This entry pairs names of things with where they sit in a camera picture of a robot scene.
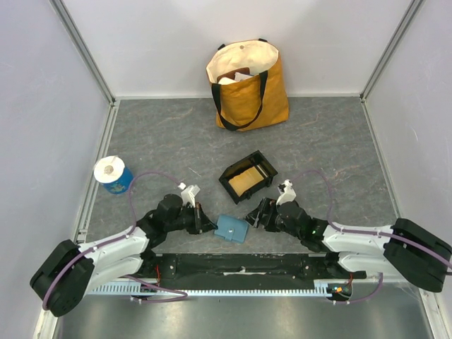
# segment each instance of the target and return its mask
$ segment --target black box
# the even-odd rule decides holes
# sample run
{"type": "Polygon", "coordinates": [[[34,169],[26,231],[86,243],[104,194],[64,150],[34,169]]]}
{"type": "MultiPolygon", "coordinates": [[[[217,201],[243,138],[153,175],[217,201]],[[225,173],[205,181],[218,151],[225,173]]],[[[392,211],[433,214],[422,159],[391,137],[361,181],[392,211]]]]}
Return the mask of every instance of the black box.
{"type": "Polygon", "coordinates": [[[242,160],[229,166],[219,178],[220,183],[226,189],[226,192],[231,196],[232,200],[238,204],[240,201],[250,199],[259,189],[269,187],[278,171],[268,162],[261,151],[248,155],[242,160]],[[255,167],[257,172],[262,176],[262,180],[245,190],[239,195],[230,184],[230,180],[242,174],[243,172],[255,167]]]}

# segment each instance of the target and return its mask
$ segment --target metal frame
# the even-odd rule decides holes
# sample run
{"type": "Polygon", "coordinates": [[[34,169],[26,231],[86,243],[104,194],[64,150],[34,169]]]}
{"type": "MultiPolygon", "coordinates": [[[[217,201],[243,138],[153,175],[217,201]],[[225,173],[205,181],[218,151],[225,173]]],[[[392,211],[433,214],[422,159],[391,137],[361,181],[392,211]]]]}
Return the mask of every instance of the metal frame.
{"type": "MultiPolygon", "coordinates": [[[[383,153],[381,152],[381,149],[379,147],[378,140],[376,138],[376,134],[374,131],[374,127],[372,125],[371,117],[369,115],[368,109],[367,109],[367,99],[371,93],[371,91],[374,89],[376,83],[380,79],[381,74],[386,69],[386,66],[388,65],[389,61],[391,60],[391,57],[393,56],[394,52],[397,50],[397,47],[400,44],[400,41],[405,36],[405,33],[407,32],[408,28],[410,27],[410,24],[414,20],[416,14],[419,12],[422,4],[424,3],[424,0],[412,0],[410,5],[408,6],[405,14],[402,17],[402,20],[398,24],[398,27],[396,28],[391,40],[389,41],[388,45],[386,46],[378,64],[376,65],[374,71],[372,72],[372,75],[370,76],[369,80],[367,81],[367,84],[365,85],[360,97],[361,97],[361,103],[362,108],[364,110],[364,115],[366,116],[367,124],[369,126],[369,130],[372,136],[372,140],[374,141],[376,154],[378,156],[381,169],[383,170],[384,179],[386,182],[386,186],[388,187],[389,196],[391,198],[391,202],[393,204],[394,212],[397,217],[400,217],[400,209],[398,207],[398,199],[396,197],[396,194],[394,193],[393,184],[391,181],[391,177],[388,173],[388,166],[386,164],[385,158],[383,156],[383,153]]],[[[452,338],[451,329],[449,327],[449,320],[448,320],[448,314],[446,313],[444,305],[441,303],[441,297],[435,295],[434,293],[424,291],[420,289],[420,295],[422,304],[425,309],[425,313],[427,315],[427,319],[430,324],[430,328],[432,330],[432,334],[435,339],[447,339],[452,338]]]]}
{"type": "MultiPolygon", "coordinates": [[[[103,134],[97,148],[96,161],[107,155],[120,103],[120,101],[116,101],[114,105],[110,106],[107,118],[105,119],[103,134]]],[[[76,243],[85,242],[98,186],[99,184],[95,180],[94,175],[91,175],[90,181],[88,182],[88,186],[86,188],[85,198],[83,199],[83,205],[77,214],[75,230],[72,236],[72,239],[76,243]]]]}
{"type": "MultiPolygon", "coordinates": [[[[326,290],[328,283],[314,282],[311,290],[179,290],[192,297],[331,297],[326,290]]],[[[101,285],[88,295],[139,295],[150,297],[155,295],[173,295],[171,292],[141,292],[141,283],[132,280],[115,280],[101,285]]]]}
{"type": "Polygon", "coordinates": [[[424,0],[412,0],[405,14],[403,14],[402,20],[399,22],[393,36],[391,37],[391,40],[389,40],[388,45],[386,46],[383,54],[381,55],[378,64],[375,66],[372,75],[370,75],[367,84],[362,90],[360,97],[363,101],[367,100],[367,98],[369,97],[369,94],[374,88],[375,83],[380,78],[380,75],[386,68],[386,65],[388,64],[389,60],[394,54],[394,51],[397,49],[397,46],[399,45],[401,39],[405,35],[405,32],[407,31],[408,27],[410,26],[412,20],[416,16],[416,13],[419,11],[423,3],[424,0]]]}
{"type": "Polygon", "coordinates": [[[78,28],[74,23],[71,14],[69,14],[69,11],[66,5],[64,4],[63,0],[49,0],[49,1],[50,4],[53,6],[58,17],[61,19],[61,22],[63,23],[67,33],[69,34],[73,43],[75,44],[80,56],[82,57],[86,66],[88,67],[97,84],[99,85],[102,94],[105,96],[108,102],[110,102],[111,104],[114,103],[116,101],[115,97],[112,91],[109,89],[104,77],[100,73],[100,70],[97,67],[97,64],[95,63],[93,56],[90,53],[90,50],[86,46],[86,43],[83,41],[83,38],[80,32],[78,31],[78,28]]]}
{"type": "MultiPolygon", "coordinates": [[[[64,1],[63,0],[49,0],[49,1],[52,4],[56,14],[60,17],[64,27],[66,28],[66,31],[68,32],[73,43],[75,44],[83,61],[85,62],[86,66],[88,67],[91,74],[95,78],[97,84],[99,85],[102,94],[111,104],[109,113],[105,121],[104,132],[96,155],[96,159],[98,160],[107,154],[109,142],[112,137],[114,123],[117,117],[119,101],[118,102],[116,101],[116,98],[113,96],[112,91],[109,89],[104,77],[100,73],[100,70],[97,67],[97,64],[95,63],[93,56],[91,55],[88,47],[86,46],[86,43],[83,41],[83,38],[81,37],[81,34],[78,31],[78,28],[76,27],[76,24],[74,23],[71,15],[69,14],[69,11],[66,5],[64,4],[64,1]]],[[[398,217],[400,216],[400,210],[398,207],[397,198],[396,195],[394,194],[394,189],[391,182],[391,178],[388,173],[386,161],[384,160],[384,156],[382,155],[378,141],[376,139],[376,134],[374,132],[371,118],[367,110],[366,101],[367,98],[369,97],[370,92],[373,90],[374,86],[376,85],[376,82],[379,80],[381,74],[388,65],[389,60],[391,59],[392,55],[397,49],[400,41],[402,40],[403,36],[405,35],[407,29],[409,28],[411,22],[413,21],[415,15],[418,13],[423,3],[424,0],[411,1],[410,5],[408,6],[406,12],[402,17],[402,20],[400,21],[393,36],[391,37],[391,40],[389,41],[388,45],[383,51],[383,54],[379,59],[378,64],[376,65],[369,80],[367,81],[367,84],[365,85],[363,91],[360,94],[363,110],[366,116],[367,123],[369,125],[371,137],[376,148],[376,153],[381,168],[383,170],[383,175],[385,178],[386,185],[388,187],[389,195],[391,197],[391,202],[393,204],[395,214],[398,217]]],[[[93,177],[91,177],[87,185],[83,205],[81,206],[81,209],[76,219],[76,229],[73,234],[73,239],[77,242],[85,241],[91,213],[93,210],[93,204],[97,193],[97,188],[98,188],[97,182],[94,180],[93,177]]],[[[420,294],[434,337],[438,339],[452,338],[450,329],[448,327],[447,314],[445,314],[444,308],[441,306],[441,302],[438,300],[438,297],[435,294],[426,291],[420,291],[420,294]]],[[[55,318],[49,311],[42,310],[36,325],[35,334],[33,338],[51,339],[56,329],[56,326],[57,318],[55,318]]]]}

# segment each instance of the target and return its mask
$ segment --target purple cable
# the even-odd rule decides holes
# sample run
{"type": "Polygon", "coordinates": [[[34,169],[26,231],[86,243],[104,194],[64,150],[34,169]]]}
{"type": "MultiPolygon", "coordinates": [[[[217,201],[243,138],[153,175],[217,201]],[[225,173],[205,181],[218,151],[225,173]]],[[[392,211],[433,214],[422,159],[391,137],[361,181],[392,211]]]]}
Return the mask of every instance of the purple cable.
{"type": "MultiPolygon", "coordinates": [[[[421,244],[418,244],[417,242],[414,242],[412,240],[409,240],[409,239],[406,239],[404,237],[401,237],[400,235],[386,233],[386,232],[378,233],[377,231],[348,230],[346,228],[340,228],[340,227],[334,225],[333,221],[331,220],[331,213],[333,212],[333,204],[334,204],[333,189],[331,188],[330,182],[326,178],[325,174],[322,171],[319,171],[317,169],[310,169],[310,170],[307,170],[305,172],[301,172],[300,174],[298,174],[293,179],[293,181],[299,179],[300,177],[303,177],[306,174],[313,174],[313,173],[318,174],[323,179],[323,181],[326,184],[326,188],[328,189],[328,197],[330,199],[330,203],[328,204],[328,211],[326,212],[326,220],[328,221],[328,224],[331,225],[331,227],[334,230],[342,232],[342,233],[354,233],[354,234],[363,234],[363,235],[374,235],[374,236],[377,236],[377,237],[388,237],[388,238],[392,238],[392,239],[398,240],[399,242],[405,242],[406,244],[408,244],[410,246],[413,246],[413,247],[416,247],[417,249],[420,249],[421,251],[429,254],[430,256],[432,256],[436,260],[440,261],[445,266],[447,266],[449,268],[452,268],[452,263],[448,262],[442,256],[436,254],[431,249],[428,249],[427,247],[422,246],[421,244]]],[[[379,292],[379,290],[381,289],[382,285],[383,285],[383,273],[380,273],[379,284],[378,284],[377,288],[375,289],[375,291],[373,291],[367,297],[363,297],[363,298],[359,298],[359,299],[356,299],[356,300],[352,300],[351,302],[348,302],[348,304],[356,304],[357,302],[363,302],[363,301],[369,300],[371,297],[373,297],[376,293],[379,292]]],[[[336,302],[336,304],[340,304],[340,303],[347,304],[347,302],[336,302]]]]}
{"type": "Polygon", "coordinates": [[[146,175],[151,175],[151,174],[161,175],[162,177],[165,177],[165,178],[171,180],[172,182],[174,182],[177,186],[179,186],[182,183],[181,181],[177,180],[176,178],[172,177],[171,175],[163,173],[163,172],[159,172],[159,171],[147,171],[147,172],[141,173],[141,174],[137,175],[136,177],[134,177],[129,185],[129,189],[127,192],[127,195],[129,197],[129,208],[132,213],[132,227],[131,227],[130,231],[127,233],[127,235],[130,235],[133,233],[133,231],[136,229],[136,222],[137,222],[135,208],[133,208],[133,204],[132,204],[132,187],[135,184],[136,180],[140,179],[141,177],[144,177],[146,175]]]}
{"type": "Polygon", "coordinates": [[[60,273],[58,273],[58,275],[55,277],[54,281],[52,281],[52,284],[50,284],[49,289],[47,290],[44,299],[42,299],[42,308],[46,311],[48,310],[47,308],[47,303],[49,301],[50,295],[52,294],[55,286],[57,286],[58,282],[61,280],[61,278],[64,276],[64,274],[73,266],[73,264],[75,264],[80,258],[83,258],[86,254],[89,254],[91,252],[94,252],[97,249],[100,249],[101,247],[107,246],[109,244],[112,244],[114,242],[118,242],[119,240],[122,240],[124,238],[126,238],[127,236],[129,236],[130,234],[133,233],[133,231],[136,229],[136,223],[137,223],[137,219],[136,219],[136,214],[135,214],[135,209],[133,208],[133,204],[132,204],[132,188],[133,185],[135,184],[136,180],[144,177],[146,175],[150,175],[150,174],[157,174],[157,175],[161,175],[163,177],[168,178],[169,180],[173,181],[176,185],[180,185],[181,182],[179,180],[177,180],[176,178],[159,172],[159,171],[148,171],[148,172],[144,172],[139,174],[138,176],[134,177],[133,180],[131,181],[130,185],[129,185],[129,192],[128,192],[128,197],[129,197],[129,207],[132,213],[132,227],[130,228],[130,230],[127,232],[127,234],[124,234],[122,236],[116,237],[114,239],[110,239],[107,240],[106,242],[101,242],[100,244],[96,244],[95,246],[90,247],[89,249],[86,249],[85,251],[81,252],[80,254],[78,254],[77,256],[75,256],[71,261],[69,261],[67,263],[66,266],[63,267],[63,269],[60,271],[60,273]]]}
{"type": "Polygon", "coordinates": [[[128,279],[135,280],[136,282],[138,282],[138,283],[140,283],[142,285],[145,285],[147,287],[153,288],[154,290],[159,290],[159,291],[169,292],[169,293],[176,293],[178,295],[181,295],[180,297],[174,297],[174,298],[169,298],[169,299],[156,299],[156,300],[146,300],[146,299],[137,299],[137,298],[133,299],[133,300],[141,300],[142,303],[144,302],[146,304],[158,304],[158,303],[162,303],[162,302],[177,302],[179,300],[184,300],[184,299],[186,299],[189,296],[185,292],[176,291],[176,290],[169,290],[169,289],[164,288],[164,287],[153,285],[153,284],[150,284],[149,282],[146,282],[146,281],[143,281],[141,279],[132,277],[131,275],[125,275],[124,277],[128,278],[128,279]]]}

